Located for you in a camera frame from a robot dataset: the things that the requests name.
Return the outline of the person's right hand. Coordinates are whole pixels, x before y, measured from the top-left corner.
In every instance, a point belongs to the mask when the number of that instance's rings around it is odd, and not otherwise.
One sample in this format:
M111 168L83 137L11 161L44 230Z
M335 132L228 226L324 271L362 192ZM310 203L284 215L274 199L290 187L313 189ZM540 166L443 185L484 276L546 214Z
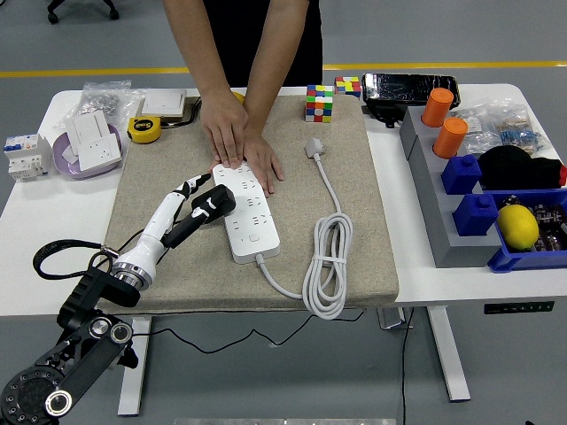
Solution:
M240 166L247 122L243 104L227 88L204 91L201 98L201 125L212 146L214 159L225 167Z

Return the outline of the person's left hand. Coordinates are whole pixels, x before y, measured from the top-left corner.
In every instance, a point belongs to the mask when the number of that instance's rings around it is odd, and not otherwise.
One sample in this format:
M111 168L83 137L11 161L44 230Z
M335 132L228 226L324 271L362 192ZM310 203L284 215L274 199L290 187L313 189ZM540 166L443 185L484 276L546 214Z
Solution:
M243 155L265 197L273 195L276 192L275 181L284 180L284 171L271 145L261 134L245 130Z

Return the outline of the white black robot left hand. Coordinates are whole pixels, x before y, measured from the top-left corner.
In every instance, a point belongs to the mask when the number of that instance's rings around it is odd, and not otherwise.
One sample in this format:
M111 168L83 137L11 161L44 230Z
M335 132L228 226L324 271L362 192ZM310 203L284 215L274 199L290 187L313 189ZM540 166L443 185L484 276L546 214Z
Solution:
M191 212L175 223L183 203L211 178L201 174L169 192L145 226L136 246L121 254L112 275L132 280L141 287L150 286L156 277L156 266L168 248L176 248L202 225L232 212L236 207L233 192L223 184L193 199Z

